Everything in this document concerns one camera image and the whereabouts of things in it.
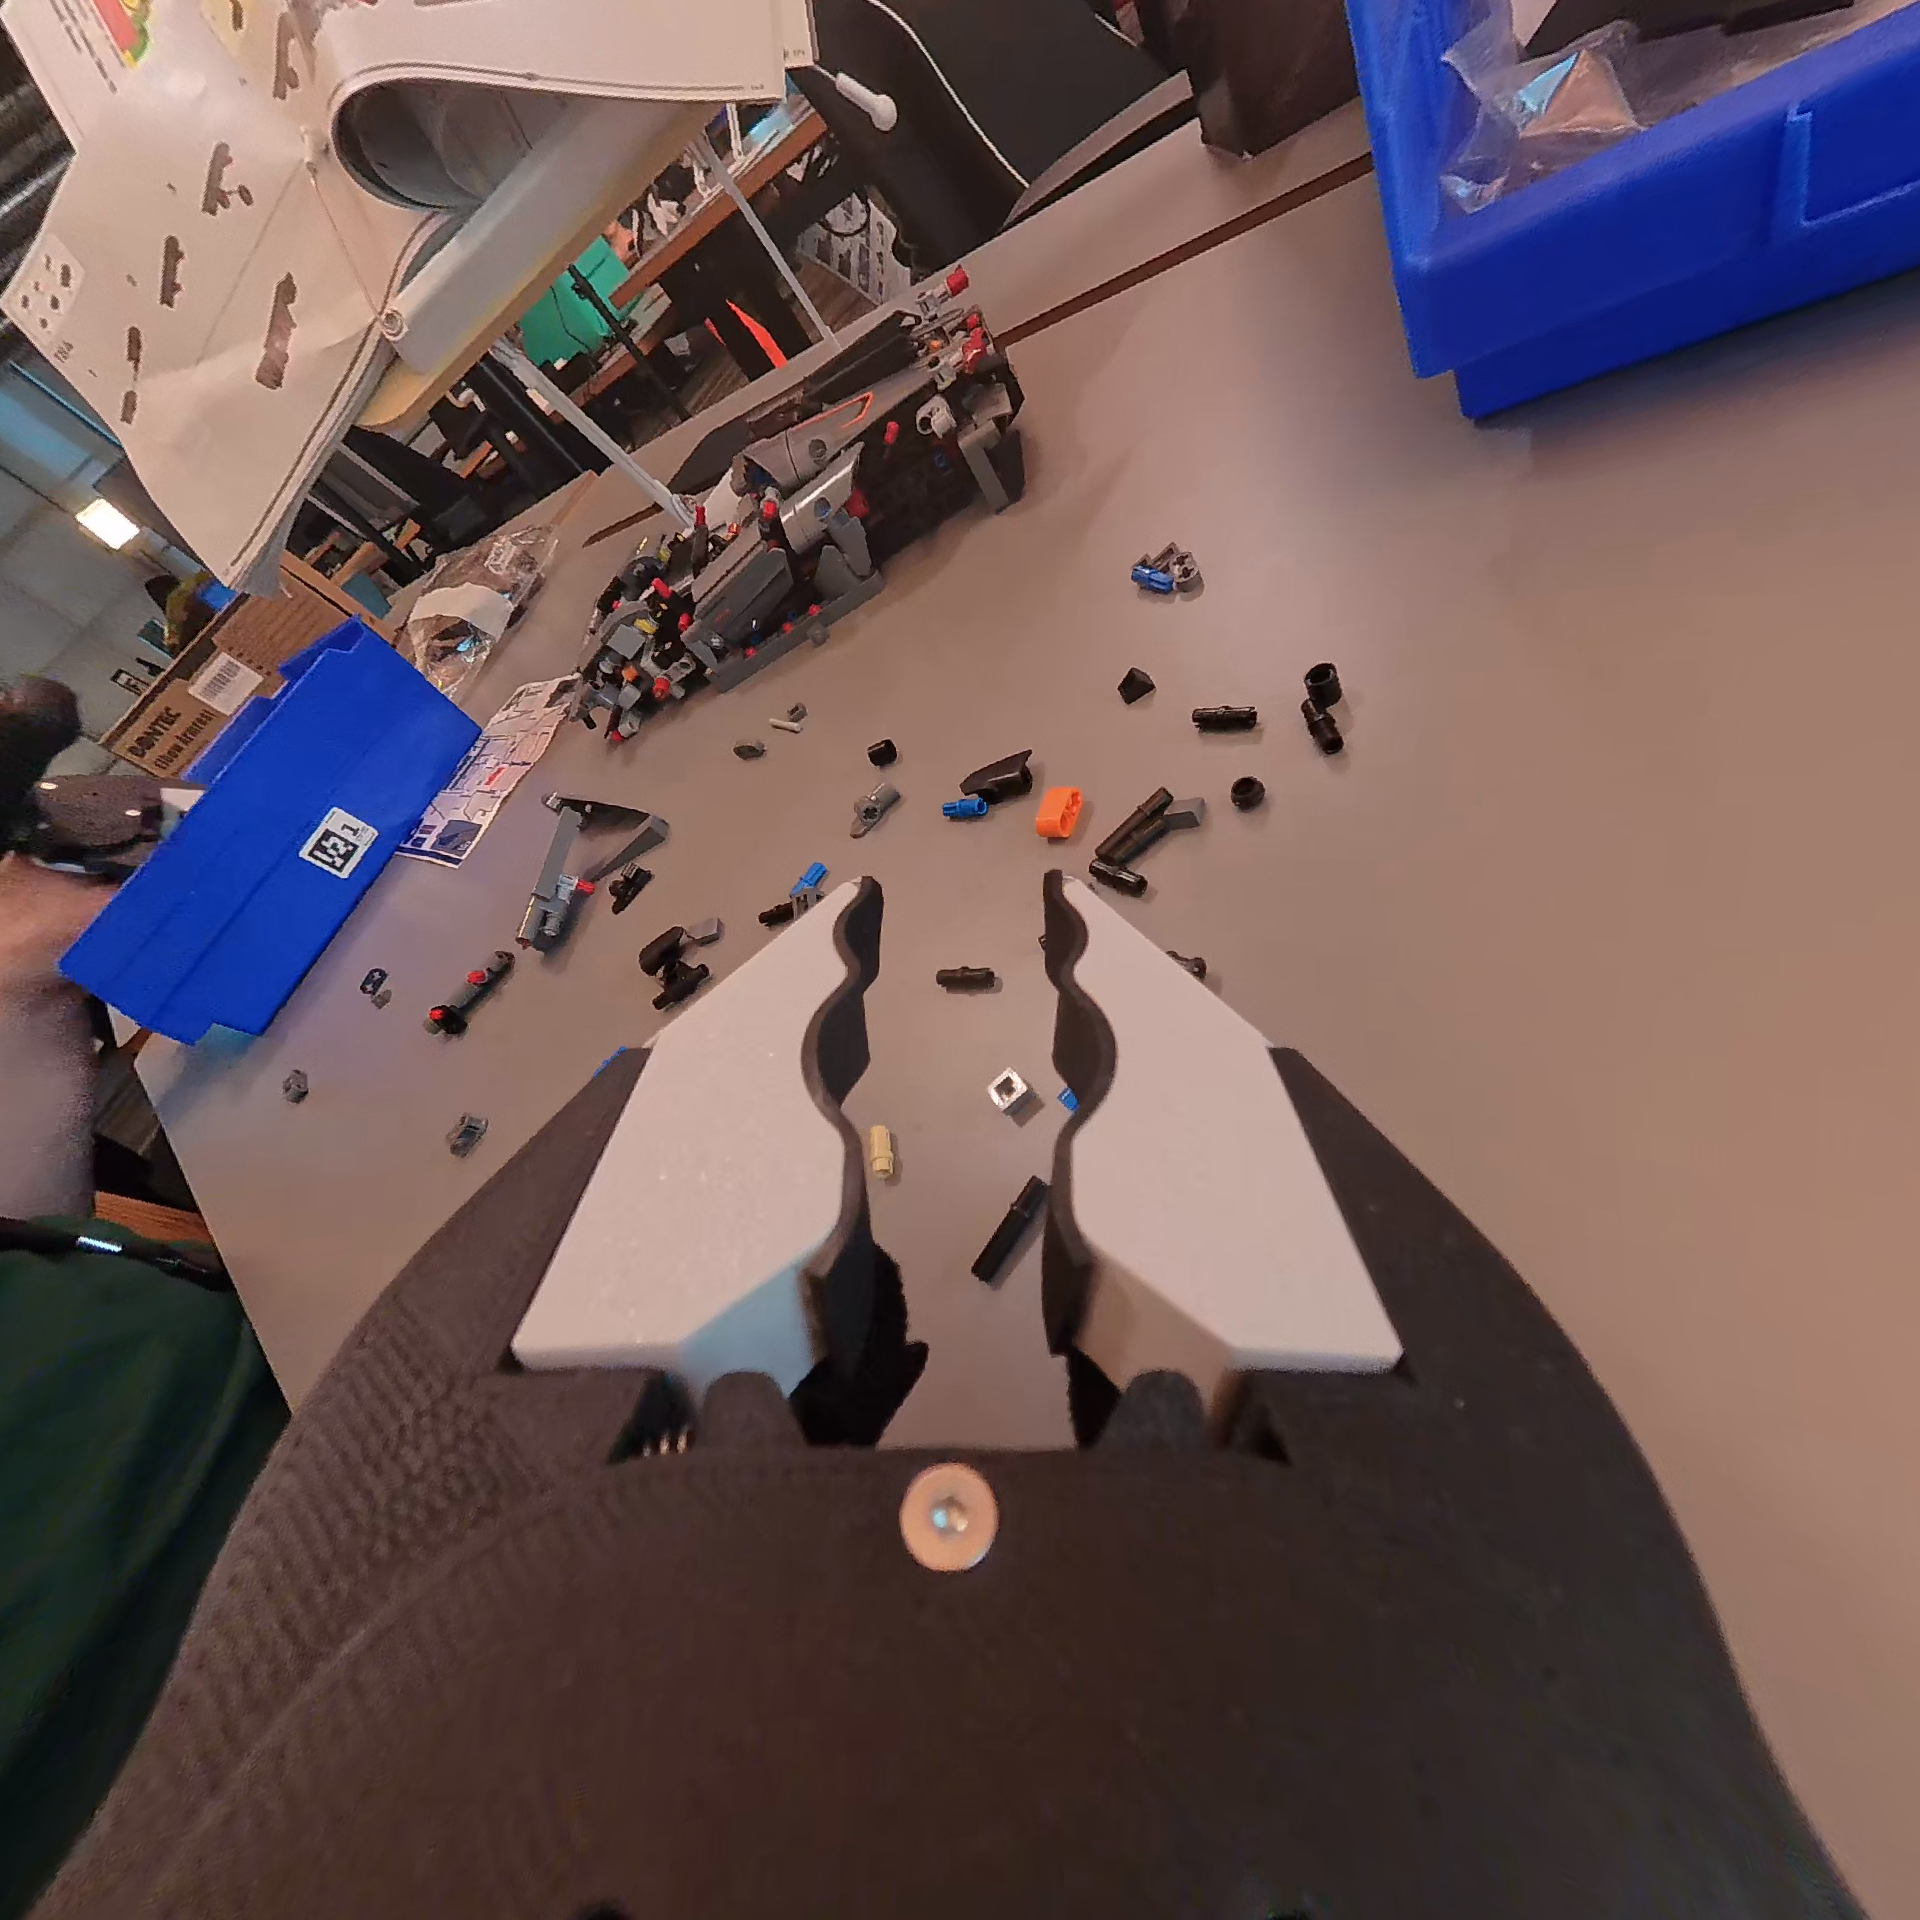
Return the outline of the grey lego car model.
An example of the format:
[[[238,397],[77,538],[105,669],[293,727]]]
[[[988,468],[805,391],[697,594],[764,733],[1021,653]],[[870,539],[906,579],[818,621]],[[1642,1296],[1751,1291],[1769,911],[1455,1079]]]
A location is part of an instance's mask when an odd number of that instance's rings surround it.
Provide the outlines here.
[[[588,627],[566,717],[610,742],[751,678],[863,608],[882,566],[972,504],[1025,499],[1020,378],[954,264],[789,392],[710,432]]]

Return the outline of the lego instruction booklet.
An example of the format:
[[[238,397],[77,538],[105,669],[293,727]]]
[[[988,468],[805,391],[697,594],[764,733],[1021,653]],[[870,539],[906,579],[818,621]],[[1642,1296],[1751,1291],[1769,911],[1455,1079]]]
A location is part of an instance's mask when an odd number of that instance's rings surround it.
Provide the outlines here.
[[[70,159],[4,316],[172,539],[270,591],[378,317],[580,98],[772,100],[803,3],[4,5]]]

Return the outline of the scattered loose lego pieces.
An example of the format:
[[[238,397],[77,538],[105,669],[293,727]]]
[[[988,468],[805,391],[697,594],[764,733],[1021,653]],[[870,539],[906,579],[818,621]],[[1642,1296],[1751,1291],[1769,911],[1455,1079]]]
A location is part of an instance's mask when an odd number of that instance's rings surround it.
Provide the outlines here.
[[[1212,603],[1151,608],[1102,566],[989,580],[988,528],[900,565],[882,596],[754,680],[646,727],[641,797],[669,820],[620,922],[636,950],[719,922],[707,999],[778,935],[762,911],[814,861],[885,893],[873,1066],[851,1106],[899,1141],[881,1234],[914,1286],[957,1280],[1065,1120],[1049,1060],[1042,874],[1082,875],[1155,788],[1206,819],[1142,856],[1118,910],[1206,959],[1212,992],[1307,1047],[1284,1005],[1283,790],[1313,773],[1295,675],[1221,653]],[[769,727],[806,708],[806,730]]]

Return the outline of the clear bag of lego parts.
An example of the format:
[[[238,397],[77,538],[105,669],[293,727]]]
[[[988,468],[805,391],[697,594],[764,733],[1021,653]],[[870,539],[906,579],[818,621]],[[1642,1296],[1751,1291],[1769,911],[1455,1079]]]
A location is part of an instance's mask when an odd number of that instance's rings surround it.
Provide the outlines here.
[[[395,648],[441,695],[458,700],[545,587],[559,550],[554,523],[493,531],[438,559],[406,611]]]

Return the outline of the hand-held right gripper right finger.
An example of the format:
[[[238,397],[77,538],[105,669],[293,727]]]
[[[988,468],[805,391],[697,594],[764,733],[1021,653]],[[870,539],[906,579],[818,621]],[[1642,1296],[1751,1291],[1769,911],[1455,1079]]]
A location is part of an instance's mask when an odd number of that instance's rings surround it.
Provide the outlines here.
[[[1095,888],[1042,880],[1052,1063],[1071,1094],[1042,1231],[1047,1349],[1113,1388],[1231,1397],[1254,1373],[1404,1358],[1261,1030]]]

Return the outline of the blue plastic bin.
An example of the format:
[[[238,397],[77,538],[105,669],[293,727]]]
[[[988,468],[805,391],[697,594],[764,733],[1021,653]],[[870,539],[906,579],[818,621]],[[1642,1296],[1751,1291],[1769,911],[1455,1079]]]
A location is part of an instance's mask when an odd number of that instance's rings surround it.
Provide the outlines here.
[[[306,644],[197,756],[197,805],[60,957],[178,1044],[259,1038],[481,727],[366,621]]]
[[[1471,18],[1348,5],[1409,359],[1465,416],[1915,270],[1915,5],[1460,210],[1443,171],[1471,98],[1445,52]]]

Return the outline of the lego sticker sheet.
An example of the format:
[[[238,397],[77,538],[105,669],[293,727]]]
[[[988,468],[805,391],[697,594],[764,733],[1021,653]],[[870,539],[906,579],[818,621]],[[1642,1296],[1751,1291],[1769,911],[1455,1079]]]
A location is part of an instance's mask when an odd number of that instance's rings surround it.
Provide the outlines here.
[[[570,717],[577,688],[578,676],[521,684],[487,720],[438,795],[427,802],[397,854],[459,869],[516,783],[550,748]]]

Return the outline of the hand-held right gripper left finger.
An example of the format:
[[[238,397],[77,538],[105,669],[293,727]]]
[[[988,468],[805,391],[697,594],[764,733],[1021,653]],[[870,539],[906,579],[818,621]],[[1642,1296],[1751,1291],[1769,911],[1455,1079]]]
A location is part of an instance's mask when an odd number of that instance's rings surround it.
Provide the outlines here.
[[[847,1092],[870,1063],[875,878],[835,886],[645,1052],[510,1352],[799,1388],[870,1343],[881,1252]]]

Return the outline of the person's left forearm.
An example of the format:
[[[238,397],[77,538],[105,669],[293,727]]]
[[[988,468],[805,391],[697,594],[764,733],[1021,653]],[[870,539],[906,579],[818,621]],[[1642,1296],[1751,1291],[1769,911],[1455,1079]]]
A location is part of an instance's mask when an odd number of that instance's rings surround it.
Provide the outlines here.
[[[2,1213],[90,1211],[93,1038],[60,972],[109,901],[100,880],[2,861]]]

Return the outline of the black lego set box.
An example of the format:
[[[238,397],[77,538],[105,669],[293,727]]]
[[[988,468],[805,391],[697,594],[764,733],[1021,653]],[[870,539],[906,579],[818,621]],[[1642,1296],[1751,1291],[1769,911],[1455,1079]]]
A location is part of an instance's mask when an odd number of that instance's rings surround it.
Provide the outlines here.
[[[1188,74],[1203,139],[1253,157],[1361,95],[1342,3],[1206,3],[1191,14]]]

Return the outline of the brown cardboard box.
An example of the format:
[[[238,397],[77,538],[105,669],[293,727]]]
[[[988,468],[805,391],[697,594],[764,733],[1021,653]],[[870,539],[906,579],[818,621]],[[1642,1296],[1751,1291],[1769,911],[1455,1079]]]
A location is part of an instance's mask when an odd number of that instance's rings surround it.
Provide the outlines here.
[[[107,727],[102,750],[154,778],[182,778],[251,700],[279,691],[283,668],[303,647],[349,620],[395,639],[389,620],[319,579],[283,579],[277,594],[234,596]]]

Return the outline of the crumpled clear plastic bags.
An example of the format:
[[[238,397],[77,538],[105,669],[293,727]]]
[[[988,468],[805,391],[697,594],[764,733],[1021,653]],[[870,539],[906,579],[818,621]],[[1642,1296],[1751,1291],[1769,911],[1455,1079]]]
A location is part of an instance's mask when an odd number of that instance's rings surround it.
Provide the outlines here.
[[[1495,5],[1445,52],[1471,126],[1441,171],[1475,215],[1865,23],[1851,3]]]

